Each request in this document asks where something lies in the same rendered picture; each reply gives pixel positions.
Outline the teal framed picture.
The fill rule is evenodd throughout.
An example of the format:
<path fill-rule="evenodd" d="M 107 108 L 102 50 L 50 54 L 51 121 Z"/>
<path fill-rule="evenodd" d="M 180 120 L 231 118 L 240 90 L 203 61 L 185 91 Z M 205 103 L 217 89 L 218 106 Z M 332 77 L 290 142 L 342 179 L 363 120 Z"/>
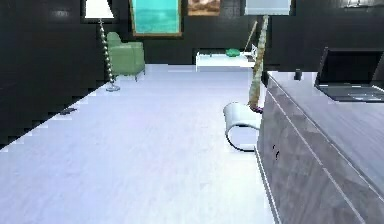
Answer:
<path fill-rule="evenodd" d="M 181 0 L 129 0 L 134 36 L 174 37 L 181 31 Z"/>

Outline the white curved chair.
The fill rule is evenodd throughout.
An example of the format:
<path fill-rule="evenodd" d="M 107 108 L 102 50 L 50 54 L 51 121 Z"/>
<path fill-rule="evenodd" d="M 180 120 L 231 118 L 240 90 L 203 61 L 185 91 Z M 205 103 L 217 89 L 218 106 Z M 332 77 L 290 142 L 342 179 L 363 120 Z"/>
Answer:
<path fill-rule="evenodd" d="M 230 130 L 233 127 L 252 128 L 260 130 L 262 115 L 253 112 L 247 105 L 239 102 L 230 102 L 223 108 L 225 120 L 225 137 L 230 146 L 242 152 L 255 152 L 257 143 L 247 144 L 245 147 L 236 146 L 230 138 Z"/>

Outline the pale grey framed picture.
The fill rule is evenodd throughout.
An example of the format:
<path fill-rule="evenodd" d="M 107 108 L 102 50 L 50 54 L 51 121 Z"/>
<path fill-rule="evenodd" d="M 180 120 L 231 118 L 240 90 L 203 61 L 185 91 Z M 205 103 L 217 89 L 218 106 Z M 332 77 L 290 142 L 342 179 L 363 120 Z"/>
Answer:
<path fill-rule="evenodd" d="M 289 15 L 291 0 L 245 0 L 245 15 Z"/>

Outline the white low table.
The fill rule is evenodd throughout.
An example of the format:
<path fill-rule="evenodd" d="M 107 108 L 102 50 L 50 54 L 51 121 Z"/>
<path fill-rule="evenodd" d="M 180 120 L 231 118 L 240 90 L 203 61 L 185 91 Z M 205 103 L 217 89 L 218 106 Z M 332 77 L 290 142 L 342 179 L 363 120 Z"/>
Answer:
<path fill-rule="evenodd" d="M 255 61 L 249 59 L 250 53 L 241 53 L 236 57 L 229 57 L 225 53 L 198 52 L 195 56 L 196 69 L 201 71 L 246 70 L 254 67 Z"/>

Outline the thin tan leaning stick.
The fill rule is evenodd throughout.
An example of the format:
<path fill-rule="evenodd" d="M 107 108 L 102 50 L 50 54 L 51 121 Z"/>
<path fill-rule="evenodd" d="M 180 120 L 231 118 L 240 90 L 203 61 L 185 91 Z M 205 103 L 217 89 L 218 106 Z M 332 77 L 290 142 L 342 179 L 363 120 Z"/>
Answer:
<path fill-rule="evenodd" d="M 251 38 L 252 38 L 254 32 L 256 31 L 257 24 L 258 24 L 258 21 L 257 21 L 257 19 L 256 19 L 256 20 L 254 21 L 254 23 L 253 23 L 252 29 L 251 29 L 250 34 L 249 34 L 249 36 L 248 36 L 248 39 L 247 39 L 247 42 L 246 42 L 246 45 L 245 45 L 245 47 L 244 47 L 243 52 L 246 52 L 247 47 L 248 47 L 248 45 L 249 45 L 249 43 L 250 43 L 250 41 L 251 41 Z"/>

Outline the beaded floor lamp white shade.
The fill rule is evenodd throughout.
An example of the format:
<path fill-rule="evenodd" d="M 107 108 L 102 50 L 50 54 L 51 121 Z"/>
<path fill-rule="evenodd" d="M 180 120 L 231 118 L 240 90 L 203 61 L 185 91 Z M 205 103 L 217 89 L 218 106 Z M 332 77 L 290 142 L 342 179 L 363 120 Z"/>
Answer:
<path fill-rule="evenodd" d="M 106 72 L 108 74 L 108 84 L 106 90 L 108 92 L 116 92 L 120 87 L 115 84 L 115 77 L 112 74 L 112 66 L 110 62 L 109 49 L 107 43 L 107 35 L 104 29 L 104 21 L 113 19 L 114 15 L 108 0 L 85 0 L 85 18 L 96 19 L 99 25 L 99 33 L 101 44 L 103 47 L 104 61 L 106 65 Z"/>

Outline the brown framed picture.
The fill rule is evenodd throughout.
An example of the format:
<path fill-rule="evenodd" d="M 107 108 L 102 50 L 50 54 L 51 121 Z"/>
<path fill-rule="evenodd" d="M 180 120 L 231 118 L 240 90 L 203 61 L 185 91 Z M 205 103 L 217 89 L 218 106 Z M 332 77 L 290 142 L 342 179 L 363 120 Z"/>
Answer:
<path fill-rule="evenodd" d="M 188 0 L 189 16 L 218 16 L 220 0 Z"/>

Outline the grey wooden sideboard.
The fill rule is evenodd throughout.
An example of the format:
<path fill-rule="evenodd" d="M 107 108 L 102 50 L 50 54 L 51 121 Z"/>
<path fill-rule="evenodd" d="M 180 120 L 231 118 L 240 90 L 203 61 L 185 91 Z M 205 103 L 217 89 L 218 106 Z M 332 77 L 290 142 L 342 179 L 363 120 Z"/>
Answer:
<path fill-rule="evenodd" d="M 384 103 L 268 74 L 256 156 L 276 224 L 384 224 Z"/>

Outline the black open laptop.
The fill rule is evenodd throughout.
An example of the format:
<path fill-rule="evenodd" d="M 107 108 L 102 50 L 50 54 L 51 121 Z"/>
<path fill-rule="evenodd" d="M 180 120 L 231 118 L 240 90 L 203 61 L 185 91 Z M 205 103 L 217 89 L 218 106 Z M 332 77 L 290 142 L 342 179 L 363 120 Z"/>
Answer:
<path fill-rule="evenodd" d="M 314 86 L 337 102 L 384 103 L 384 49 L 324 49 Z"/>

